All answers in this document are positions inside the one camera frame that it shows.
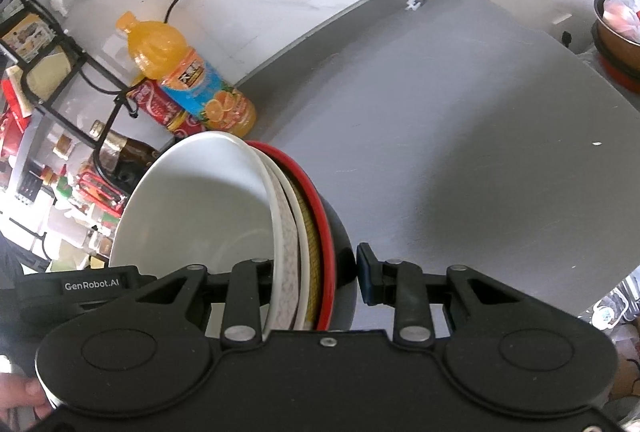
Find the person's left hand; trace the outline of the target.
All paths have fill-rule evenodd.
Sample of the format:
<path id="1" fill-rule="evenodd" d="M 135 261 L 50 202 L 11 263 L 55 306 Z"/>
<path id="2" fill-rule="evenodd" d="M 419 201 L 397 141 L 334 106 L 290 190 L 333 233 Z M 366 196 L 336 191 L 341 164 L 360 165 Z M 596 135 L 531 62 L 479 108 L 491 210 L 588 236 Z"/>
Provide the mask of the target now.
<path id="1" fill-rule="evenodd" d="M 1 420 L 9 421 L 14 408 L 32 408 L 38 418 L 50 414 L 52 407 L 37 378 L 25 378 L 19 374 L 2 374 L 0 378 Z"/>

